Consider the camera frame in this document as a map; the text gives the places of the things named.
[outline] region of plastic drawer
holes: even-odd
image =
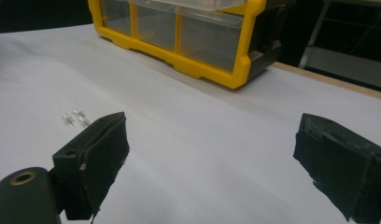
[[[181,8],[179,53],[196,61],[233,71],[242,16]]]
[[[135,4],[137,38],[164,49],[174,50],[176,6],[148,0],[131,2]]]
[[[127,0],[101,0],[104,26],[131,35],[130,9]]]
[[[197,8],[204,11],[215,11],[227,7],[236,7],[244,4],[247,0],[152,0],[173,4],[181,7]]]
[[[275,61],[281,46],[282,24],[295,3],[295,0],[176,0],[174,4],[157,2],[173,0],[88,1],[100,36],[122,48],[157,57],[188,76],[204,77],[231,89],[246,84]],[[218,11],[207,11],[206,7],[240,1],[244,4]],[[182,7],[185,3],[194,5]],[[112,21],[120,19],[125,23],[112,25]]]

